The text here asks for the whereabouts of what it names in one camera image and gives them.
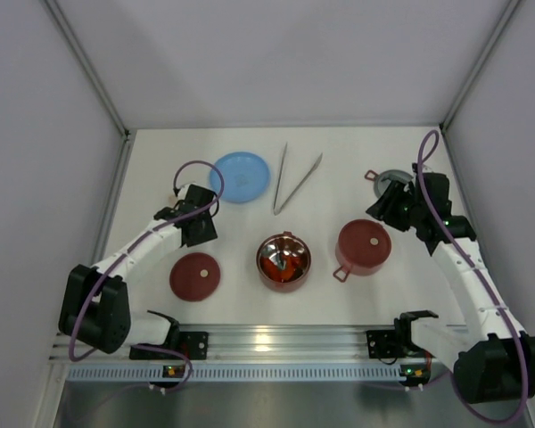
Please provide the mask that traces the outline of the long metal tongs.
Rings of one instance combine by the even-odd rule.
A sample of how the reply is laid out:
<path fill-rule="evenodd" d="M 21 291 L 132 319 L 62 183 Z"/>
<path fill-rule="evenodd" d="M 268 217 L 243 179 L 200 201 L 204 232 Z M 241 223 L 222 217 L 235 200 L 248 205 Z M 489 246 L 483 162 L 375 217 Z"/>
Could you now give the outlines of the long metal tongs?
<path fill-rule="evenodd" d="M 285 143 L 276 172 L 276 188 L 272 201 L 272 214 L 274 216 L 280 215 L 290 205 L 291 201 L 315 174 L 324 158 L 324 154 L 321 152 L 312 160 L 309 168 L 306 165 L 301 165 L 299 171 L 296 171 L 296 165 L 289 160 L 288 152 L 289 145 Z"/>

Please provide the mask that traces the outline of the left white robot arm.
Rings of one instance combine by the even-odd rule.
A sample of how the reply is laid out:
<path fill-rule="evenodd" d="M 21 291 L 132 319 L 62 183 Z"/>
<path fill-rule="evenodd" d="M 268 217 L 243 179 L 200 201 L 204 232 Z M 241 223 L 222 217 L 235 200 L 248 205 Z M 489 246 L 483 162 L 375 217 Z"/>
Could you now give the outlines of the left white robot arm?
<path fill-rule="evenodd" d="M 92 267 L 69 273 L 58 329 L 70 338 L 69 357 L 77 362 L 99 350 L 112 354 L 124 346 L 155 347 L 166 353 L 177 346 L 176 319 L 160 312 L 133 310 L 131 298 L 144 276 L 162 259 L 184 247 L 218 237 L 210 207 L 215 192 L 196 184 L 175 190 L 177 202 L 157 211 L 130 243 Z"/>

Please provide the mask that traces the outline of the red steel bowl with handle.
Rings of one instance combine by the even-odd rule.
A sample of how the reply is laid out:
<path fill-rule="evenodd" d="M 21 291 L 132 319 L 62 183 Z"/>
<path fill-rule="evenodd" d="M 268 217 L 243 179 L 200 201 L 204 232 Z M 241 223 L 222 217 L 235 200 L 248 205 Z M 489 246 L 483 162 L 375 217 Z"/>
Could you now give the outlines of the red steel bowl with handle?
<path fill-rule="evenodd" d="M 345 255 L 338 247 L 335 248 L 335 257 L 339 263 L 333 271 L 333 277 L 345 283 L 350 276 L 370 276 L 381 269 L 389 257 L 378 251 L 363 251 L 355 257 Z"/>

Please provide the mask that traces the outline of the red lid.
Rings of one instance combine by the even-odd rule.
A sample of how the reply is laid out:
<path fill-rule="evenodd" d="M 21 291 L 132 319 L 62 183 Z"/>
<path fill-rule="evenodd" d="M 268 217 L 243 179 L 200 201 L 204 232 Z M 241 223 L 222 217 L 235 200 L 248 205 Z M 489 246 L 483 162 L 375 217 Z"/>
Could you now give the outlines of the red lid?
<path fill-rule="evenodd" d="M 356 219 L 342 227 L 335 247 L 342 266 L 359 269 L 379 268 L 391 255 L 391 238 L 378 223 Z"/>
<path fill-rule="evenodd" d="M 180 300 L 199 302 L 216 291 L 221 271 L 209 254 L 193 252 L 177 261 L 169 273 L 170 290 Z"/>

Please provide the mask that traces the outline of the red sausage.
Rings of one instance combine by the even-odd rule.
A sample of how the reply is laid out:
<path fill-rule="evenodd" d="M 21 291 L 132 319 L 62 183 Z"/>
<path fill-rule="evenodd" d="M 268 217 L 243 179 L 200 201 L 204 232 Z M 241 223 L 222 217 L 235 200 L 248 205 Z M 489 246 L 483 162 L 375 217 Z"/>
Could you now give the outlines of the red sausage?
<path fill-rule="evenodd" d="M 260 265 L 265 276 L 271 281 L 282 283 L 284 281 L 283 273 L 285 271 L 285 263 L 281 261 L 273 261 L 270 258 L 262 257 Z"/>

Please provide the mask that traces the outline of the red orange carrot slice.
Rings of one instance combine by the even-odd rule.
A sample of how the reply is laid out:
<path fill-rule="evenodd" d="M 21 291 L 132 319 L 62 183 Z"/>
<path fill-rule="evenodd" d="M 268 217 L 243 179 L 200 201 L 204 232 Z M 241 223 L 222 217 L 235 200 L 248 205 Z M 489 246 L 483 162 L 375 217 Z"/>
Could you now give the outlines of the red orange carrot slice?
<path fill-rule="evenodd" d="M 304 253 L 290 253 L 287 255 L 286 269 L 292 275 L 302 275 L 308 263 L 309 259 Z"/>

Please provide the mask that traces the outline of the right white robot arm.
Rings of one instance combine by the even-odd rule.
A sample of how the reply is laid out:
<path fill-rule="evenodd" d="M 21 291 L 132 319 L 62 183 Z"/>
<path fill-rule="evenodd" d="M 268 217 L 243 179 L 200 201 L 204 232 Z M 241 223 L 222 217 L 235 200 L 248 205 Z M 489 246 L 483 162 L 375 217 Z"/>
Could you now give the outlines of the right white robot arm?
<path fill-rule="evenodd" d="M 451 211 L 449 179 L 425 173 L 390 181 L 367 214 L 401 232 L 415 229 L 449 283 L 465 319 L 459 333 L 434 312 L 403 312 L 394 320 L 406 354 L 427 351 L 451 371 L 468 404 L 535 395 L 535 336 L 510 313 L 485 267 L 469 220 Z"/>

